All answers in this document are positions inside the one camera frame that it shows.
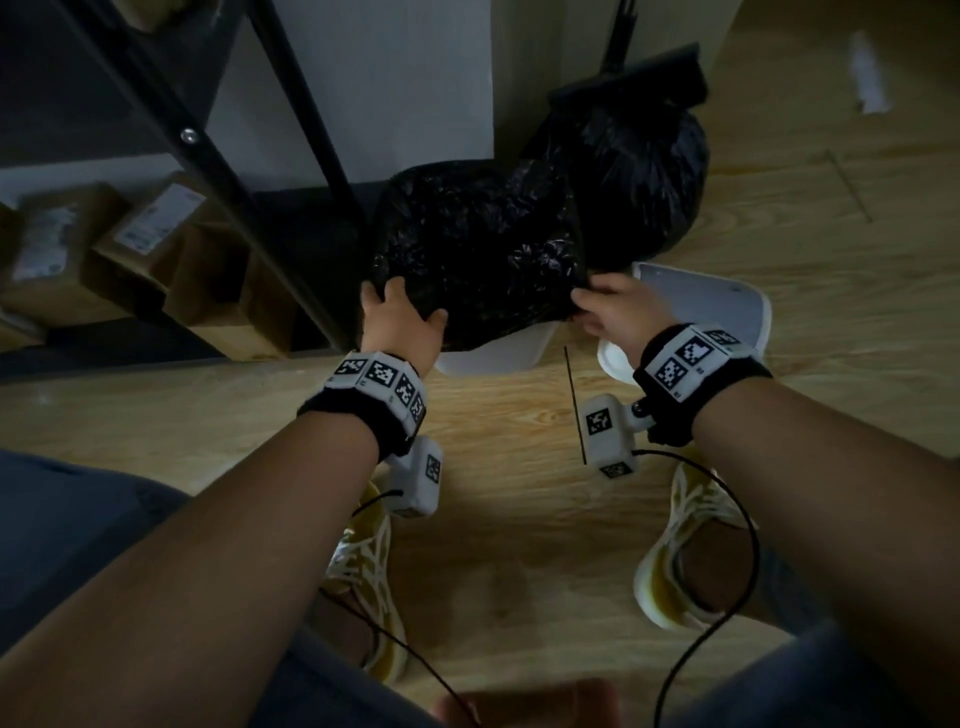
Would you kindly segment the person's left hand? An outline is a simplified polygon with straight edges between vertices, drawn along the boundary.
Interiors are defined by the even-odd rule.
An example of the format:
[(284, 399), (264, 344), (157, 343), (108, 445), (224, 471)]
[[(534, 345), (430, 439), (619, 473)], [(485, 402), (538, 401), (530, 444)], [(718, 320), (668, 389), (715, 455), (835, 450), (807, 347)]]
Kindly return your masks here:
[(441, 346), (426, 346), (422, 328), (431, 315), (424, 318), (410, 301), (401, 276), (389, 279), (383, 293), (364, 281), (361, 285), (363, 310), (361, 353), (383, 353), (401, 358), (412, 365), (421, 379), (434, 368)]

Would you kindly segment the person's right hand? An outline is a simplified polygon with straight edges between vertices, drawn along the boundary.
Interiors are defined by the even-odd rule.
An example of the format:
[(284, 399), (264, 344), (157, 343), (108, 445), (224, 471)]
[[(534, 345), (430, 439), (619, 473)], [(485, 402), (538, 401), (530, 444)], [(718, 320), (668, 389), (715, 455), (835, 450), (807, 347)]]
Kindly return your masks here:
[(678, 325), (670, 309), (639, 279), (624, 273), (593, 274), (586, 288), (575, 288), (570, 298), (577, 308), (572, 319), (579, 325), (580, 313), (598, 313), (610, 319), (609, 338), (626, 356), (633, 370), (661, 332)]

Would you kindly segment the black bin liner bag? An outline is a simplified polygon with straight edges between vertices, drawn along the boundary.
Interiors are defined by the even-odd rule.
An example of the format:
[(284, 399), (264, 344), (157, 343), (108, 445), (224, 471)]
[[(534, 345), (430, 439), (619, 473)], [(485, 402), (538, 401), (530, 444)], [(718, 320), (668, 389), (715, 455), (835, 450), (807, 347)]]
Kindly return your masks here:
[(444, 352), (569, 319), (589, 283), (565, 173), (542, 161), (454, 160), (392, 176), (374, 209), (368, 279), (396, 277), (422, 316), (446, 310)]

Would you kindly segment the person's left forearm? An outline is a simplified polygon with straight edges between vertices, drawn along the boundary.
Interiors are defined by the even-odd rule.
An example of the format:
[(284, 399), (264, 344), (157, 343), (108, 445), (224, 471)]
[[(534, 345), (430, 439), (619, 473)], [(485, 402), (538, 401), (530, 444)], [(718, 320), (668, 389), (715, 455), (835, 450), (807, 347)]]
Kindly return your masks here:
[(0, 723), (243, 728), (378, 460), (361, 419), (297, 417), (0, 659)]

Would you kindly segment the person's right forearm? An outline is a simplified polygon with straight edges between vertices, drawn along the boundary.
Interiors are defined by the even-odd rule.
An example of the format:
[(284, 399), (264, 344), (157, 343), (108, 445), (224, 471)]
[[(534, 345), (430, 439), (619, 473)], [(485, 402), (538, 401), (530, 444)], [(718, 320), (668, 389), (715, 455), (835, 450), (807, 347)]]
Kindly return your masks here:
[(714, 396), (693, 435), (858, 647), (960, 722), (960, 465), (771, 378)]

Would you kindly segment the white trash bin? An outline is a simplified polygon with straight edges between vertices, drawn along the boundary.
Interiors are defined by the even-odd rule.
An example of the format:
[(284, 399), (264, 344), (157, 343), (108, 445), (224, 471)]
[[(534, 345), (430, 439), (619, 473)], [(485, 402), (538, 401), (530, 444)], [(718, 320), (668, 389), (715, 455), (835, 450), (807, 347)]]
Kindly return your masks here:
[(463, 352), (439, 355), (435, 369), (450, 377), (513, 375), (537, 367), (560, 323), (542, 322)]

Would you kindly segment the thin black stick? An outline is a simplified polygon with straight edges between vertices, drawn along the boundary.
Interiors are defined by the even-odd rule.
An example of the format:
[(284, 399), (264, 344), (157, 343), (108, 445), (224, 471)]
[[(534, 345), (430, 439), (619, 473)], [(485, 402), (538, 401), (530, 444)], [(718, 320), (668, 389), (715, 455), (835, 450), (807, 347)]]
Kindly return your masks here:
[(581, 457), (582, 457), (582, 465), (583, 465), (583, 466), (587, 466), (587, 465), (589, 464), (589, 461), (588, 461), (588, 458), (587, 458), (586, 445), (585, 445), (585, 440), (584, 440), (584, 435), (583, 435), (583, 429), (582, 429), (582, 423), (581, 423), (581, 418), (580, 418), (580, 409), (579, 409), (578, 397), (577, 397), (577, 392), (576, 392), (575, 383), (574, 383), (574, 377), (573, 377), (573, 371), (572, 371), (572, 366), (571, 366), (569, 345), (564, 344), (563, 347), (562, 347), (562, 351), (563, 351), (563, 358), (564, 358), (565, 367), (566, 367), (567, 380), (568, 380), (568, 384), (569, 384), (569, 391), (570, 391), (570, 397), (571, 397), (571, 406), (572, 406), (573, 416), (574, 416), (574, 421), (575, 421), (575, 426), (576, 426), (577, 434), (578, 434), (580, 452), (581, 452)]

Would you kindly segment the left marker wristband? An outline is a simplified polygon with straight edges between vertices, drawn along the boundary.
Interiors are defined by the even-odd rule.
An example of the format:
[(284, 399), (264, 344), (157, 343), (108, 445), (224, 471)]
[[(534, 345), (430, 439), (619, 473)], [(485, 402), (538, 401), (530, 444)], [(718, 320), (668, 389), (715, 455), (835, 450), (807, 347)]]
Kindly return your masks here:
[(373, 434), (378, 460), (408, 455), (426, 418), (426, 386), (405, 359), (386, 352), (353, 352), (339, 363), (296, 415), (309, 412), (358, 418)]

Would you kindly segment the marker wristband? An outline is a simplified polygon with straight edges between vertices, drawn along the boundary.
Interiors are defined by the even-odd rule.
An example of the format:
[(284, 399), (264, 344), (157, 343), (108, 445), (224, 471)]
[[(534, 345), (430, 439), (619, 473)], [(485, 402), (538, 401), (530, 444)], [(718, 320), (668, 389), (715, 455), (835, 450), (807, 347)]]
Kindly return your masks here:
[(676, 323), (644, 348), (632, 378), (653, 419), (648, 440), (681, 448), (704, 406), (747, 379), (772, 379), (757, 352), (717, 324)]
[(426, 386), (405, 359), (386, 352), (353, 352), (339, 363), (296, 415), (309, 412), (358, 418), (373, 434), (378, 460), (408, 455), (426, 418)]

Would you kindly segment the right marker wristband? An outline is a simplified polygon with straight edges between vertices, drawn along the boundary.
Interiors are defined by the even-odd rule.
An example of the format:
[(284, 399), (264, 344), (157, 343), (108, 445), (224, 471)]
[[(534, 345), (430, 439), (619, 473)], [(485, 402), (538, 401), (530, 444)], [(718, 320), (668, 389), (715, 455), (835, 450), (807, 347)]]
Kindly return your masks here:
[(757, 352), (717, 324), (676, 323), (644, 348), (632, 378), (653, 419), (648, 440), (681, 448), (704, 406), (747, 379), (772, 379)]

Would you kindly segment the white bin lid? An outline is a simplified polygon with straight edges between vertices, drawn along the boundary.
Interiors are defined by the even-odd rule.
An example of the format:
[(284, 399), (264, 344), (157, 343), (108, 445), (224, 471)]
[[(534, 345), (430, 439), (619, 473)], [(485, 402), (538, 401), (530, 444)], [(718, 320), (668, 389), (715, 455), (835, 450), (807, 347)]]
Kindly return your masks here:
[(765, 358), (773, 323), (769, 297), (746, 282), (651, 262), (631, 275), (653, 289), (682, 322), (715, 324)]

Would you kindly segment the tied black trash bag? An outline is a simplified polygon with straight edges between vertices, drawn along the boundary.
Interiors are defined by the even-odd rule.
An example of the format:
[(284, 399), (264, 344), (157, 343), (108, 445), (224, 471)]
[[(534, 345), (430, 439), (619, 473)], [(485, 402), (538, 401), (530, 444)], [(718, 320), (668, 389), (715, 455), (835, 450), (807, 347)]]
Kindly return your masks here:
[(651, 100), (557, 107), (521, 151), (568, 178), (586, 267), (617, 272), (675, 247), (693, 227), (711, 161), (688, 109)]

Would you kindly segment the plain cardboard box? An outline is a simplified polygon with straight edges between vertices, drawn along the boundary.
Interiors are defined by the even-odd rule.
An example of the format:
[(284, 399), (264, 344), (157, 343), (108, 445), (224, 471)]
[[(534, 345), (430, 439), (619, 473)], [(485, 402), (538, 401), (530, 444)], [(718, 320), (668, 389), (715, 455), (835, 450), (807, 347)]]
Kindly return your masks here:
[(232, 361), (290, 356), (299, 305), (226, 224), (191, 224), (163, 312)]

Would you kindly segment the person's right yellow white sneaker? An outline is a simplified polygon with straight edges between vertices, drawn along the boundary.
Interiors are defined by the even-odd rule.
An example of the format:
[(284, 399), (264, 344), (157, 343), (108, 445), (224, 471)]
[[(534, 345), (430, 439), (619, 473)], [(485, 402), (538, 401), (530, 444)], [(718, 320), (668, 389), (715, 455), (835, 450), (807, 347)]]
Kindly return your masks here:
[(704, 607), (690, 591), (681, 568), (681, 554), (706, 524), (748, 531), (748, 519), (734, 499), (714, 479), (714, 469), (680, 462), (670, 488), (666, 528), (639, 563), (632, 580), (633, 596), (654, 625), (665, 630), (705, 632), (722, 614)]

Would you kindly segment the person's yellow white sneaker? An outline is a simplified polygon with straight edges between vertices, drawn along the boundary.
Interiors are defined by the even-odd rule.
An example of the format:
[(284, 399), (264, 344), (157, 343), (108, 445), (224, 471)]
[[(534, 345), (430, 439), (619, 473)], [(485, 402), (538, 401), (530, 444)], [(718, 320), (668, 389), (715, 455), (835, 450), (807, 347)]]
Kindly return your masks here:
[(632, 580), (633, 596), (654, 625), (665, 630), (705, 632), (722, 614), (704, 607), (690, 591), (681, 568), (681, 554), (706, 524), (748, 531), (748, 519), (734, 499), (714, 479), (714, 469), (680, 462), (670, 488), (666, 528), (639, 563)]
[(374, 626), (364, 672), (384, 685), (404, 673), (406, 634), (389, 582), (392, 520), (384, 493), (370, 481), (360, 497), (358, 514), (350, 517), (327, 568), (322, 589), (336, 598), (351, 598), (355, 609)]

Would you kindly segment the person's left yellow white sneaker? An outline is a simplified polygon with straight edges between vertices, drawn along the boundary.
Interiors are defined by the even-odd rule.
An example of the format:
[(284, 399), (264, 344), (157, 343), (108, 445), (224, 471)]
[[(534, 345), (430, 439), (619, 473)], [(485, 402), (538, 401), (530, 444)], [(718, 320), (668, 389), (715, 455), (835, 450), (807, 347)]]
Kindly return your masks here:
[(322, 589), (336, 598), (351, 598), (355, 609), (374, 626), (364, 672), (384, 685), (404, 673), (406, 634), (389, 582), (392, 520), (384, 493), (370, 481), (360, 497), (358, 514), (350, 517), (327, 568)]

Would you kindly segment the cardboard box with white label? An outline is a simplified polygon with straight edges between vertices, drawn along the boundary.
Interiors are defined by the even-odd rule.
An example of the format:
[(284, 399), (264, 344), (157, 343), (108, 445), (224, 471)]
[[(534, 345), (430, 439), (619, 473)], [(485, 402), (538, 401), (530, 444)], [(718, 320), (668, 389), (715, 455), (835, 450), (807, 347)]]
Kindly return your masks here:
[(46, 329), (134, 317), (137, 282), (94, 249), (130, 209), (105, 182), (23, 199), (15, 251), (0, 273), (0, 307)]
[(92, 250), (167, 293), (187, 228), (224, 220), (221, 205), (205, 185), (176, 172), (162, 179)]

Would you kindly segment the black metal shelf rack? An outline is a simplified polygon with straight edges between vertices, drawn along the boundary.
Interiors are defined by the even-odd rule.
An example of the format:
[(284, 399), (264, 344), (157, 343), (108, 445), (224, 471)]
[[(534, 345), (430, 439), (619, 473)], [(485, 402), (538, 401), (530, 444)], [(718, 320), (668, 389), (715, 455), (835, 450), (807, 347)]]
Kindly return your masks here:
[[(297, 302), (289, 358), (345, 352), (365, 213), (274, 0), (174, 0), (150, 31), (135, 27), (136, 5), (0, 0), (0, 219), (96, 183), (131, 210), (184, 172), (222, 208), (222, 222), (201, 224), (243, 237)], [(0, 306), (7, 327), (26, 329), (9, 336), (27, 340), (0, 345), (0, 383), (230, 360), (124, 272), (137, 283), (131, 318), (54, 329)]]

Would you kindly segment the white paper scrap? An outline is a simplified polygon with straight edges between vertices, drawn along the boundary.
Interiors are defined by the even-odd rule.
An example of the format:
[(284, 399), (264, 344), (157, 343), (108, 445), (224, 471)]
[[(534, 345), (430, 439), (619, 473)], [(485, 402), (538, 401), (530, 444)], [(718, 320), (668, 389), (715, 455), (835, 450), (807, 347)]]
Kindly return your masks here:
[(893, 103), (886, 92), (879, 59), (865, 30), (857, 30), (851, 35), (848, 57), (860, 113), (865, 116), (890, 113)]

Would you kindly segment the person's grey shorts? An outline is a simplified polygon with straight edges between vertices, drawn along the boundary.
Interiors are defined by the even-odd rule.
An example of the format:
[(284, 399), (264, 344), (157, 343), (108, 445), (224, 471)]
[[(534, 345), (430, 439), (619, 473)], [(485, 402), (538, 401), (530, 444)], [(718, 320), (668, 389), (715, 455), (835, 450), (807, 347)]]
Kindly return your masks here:
[[(188, 500), (161, 483), (0, 450), (0, 655)], [(775, 552), (760, 588), (791, 641), (672, 710), (660, 728), (931, 728)], [(441, 728), (306, 628), (246, 728)]]

